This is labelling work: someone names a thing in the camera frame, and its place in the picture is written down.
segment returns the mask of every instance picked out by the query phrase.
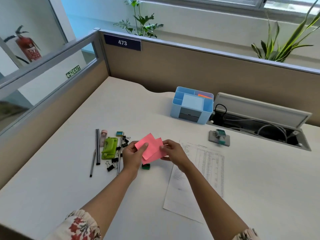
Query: brown partition panel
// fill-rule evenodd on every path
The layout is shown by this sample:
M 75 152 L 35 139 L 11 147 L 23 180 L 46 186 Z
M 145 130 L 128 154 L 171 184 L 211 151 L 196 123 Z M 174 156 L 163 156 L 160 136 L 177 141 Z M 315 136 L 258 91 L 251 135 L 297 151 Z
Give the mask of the brown partition panel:
M 107 77 L 106 63 L 101 60 L 69 90 L 37 114 L 35 118 L 24 124 L 19 133 L 11 136 L 6 143 L 1 145 L 0 189 Z
M 105 44 L 111 76 L 153 92 L 177 86 L 224 92 L 313 113 L 320 126 L 320 75 L 142 40 L 142 51 Z

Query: desk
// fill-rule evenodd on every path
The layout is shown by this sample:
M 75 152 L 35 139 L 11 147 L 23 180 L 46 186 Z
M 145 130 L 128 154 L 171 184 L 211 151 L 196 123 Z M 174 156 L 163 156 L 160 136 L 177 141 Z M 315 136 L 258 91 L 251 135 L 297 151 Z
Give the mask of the desk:
M 234 131 L 231 146 L 208 141 L 211 125 L 170 117 L 173 92 L 153 93 L 109 77 L 0 191 L 0 224 L 43 239 L 117 174 L 102 160 L 89 178 L 94 129 L 131 140 L 196 142 L 225 154 L 225 201 L 261 239 L 320 236 L 320 128 L 303 125 L 312 152 Z M 212 239 L 206 225 L 163 209 L 172 163 L 139 170 L 105 239 Z

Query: hand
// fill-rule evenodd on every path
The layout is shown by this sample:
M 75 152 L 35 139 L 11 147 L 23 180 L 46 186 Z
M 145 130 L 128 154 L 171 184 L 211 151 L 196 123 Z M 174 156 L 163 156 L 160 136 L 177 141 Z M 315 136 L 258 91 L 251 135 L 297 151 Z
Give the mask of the hand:
M 192 164 L 192 162 L 184 153 L 181 145 L 172 140 L 164 140 L 163 145 L 164 146 L 160 147 L 160 150 L 166 152 L 169 157 L 162 157 L 161 159 L 173 162 L 183 173 L 185 173 L 186 168 Z
M 141 166 L 142 154 L 147 149 L 148 143 L 145 143 L 137 150 L 134 147 L 138 141 L 132 141 L 122 151 L 123 155 L 123 170 L 132 173 L 133 180 L 137 177 L 138 169 Z

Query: blue desk organizer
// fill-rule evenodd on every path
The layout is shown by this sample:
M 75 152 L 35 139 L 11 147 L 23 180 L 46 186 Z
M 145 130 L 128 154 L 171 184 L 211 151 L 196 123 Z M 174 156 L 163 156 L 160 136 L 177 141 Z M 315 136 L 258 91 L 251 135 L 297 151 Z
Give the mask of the blue desk organizer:
M 177 87 L 170 116 L 204 125 L 209 120 L 213 109 L 214 95 L 212 93 Z

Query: pink sticky note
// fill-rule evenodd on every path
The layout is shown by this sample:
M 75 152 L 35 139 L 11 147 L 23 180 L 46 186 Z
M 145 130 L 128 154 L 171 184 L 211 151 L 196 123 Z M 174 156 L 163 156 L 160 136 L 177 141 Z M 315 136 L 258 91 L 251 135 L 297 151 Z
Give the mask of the pink sticky note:
M 156 139 L 156 143 L 157 143 L 158 150 L 151 157 L 149 157 L 147 160 L 142 159 L 142 164 L 147 164 L 147 163 L 153 162 L 153 161 L 155 161 L 161 157 L 165 157 L 167 155 L 165 152 L 160 151 L 160 146 L 163 146 L 162 139 L 161 138 Z
M 134 146 L 136 147 L 136 149 L 139 149 L 146 142 L 149 143 L 149 145 L 148 148 L 142 154 L 142 157 L 145 160 L 149 159 L 149 157 L 151 157 L 156 151 L 159 150 L 159 146 L 157 145 L 157 142 L 151 133 L 143 137 L 140 141 L 134 144 Z

